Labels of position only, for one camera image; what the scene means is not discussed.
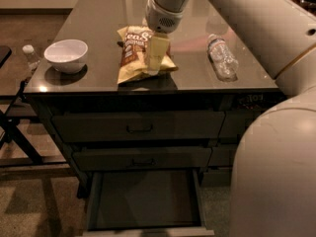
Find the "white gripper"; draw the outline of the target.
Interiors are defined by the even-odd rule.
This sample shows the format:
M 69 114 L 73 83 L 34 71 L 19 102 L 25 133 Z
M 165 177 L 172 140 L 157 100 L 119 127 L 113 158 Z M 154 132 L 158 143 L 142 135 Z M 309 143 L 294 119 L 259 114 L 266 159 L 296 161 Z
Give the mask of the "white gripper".
M 149 39 L 146 49 L 145 62 L 149 75 L 158 74 L 170 44 L 166 34 L 174 32 L 182 18 L 182 12 L 172 12 L 164 9 L 156 0 L 147 0 L 145 9 L 146 24 L 150 30 L 156 32 Z

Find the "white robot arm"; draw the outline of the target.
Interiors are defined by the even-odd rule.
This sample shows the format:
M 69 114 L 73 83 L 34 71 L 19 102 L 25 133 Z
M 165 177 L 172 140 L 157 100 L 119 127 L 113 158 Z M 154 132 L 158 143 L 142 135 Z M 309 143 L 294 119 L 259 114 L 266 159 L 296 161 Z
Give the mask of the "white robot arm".
M 169 33 L 189 0 L 148 0 L 150 29 Z M 316 237 L 316 19 L 290 0 L 208 0 L 285 94 L 238 145 L 229 237 Z

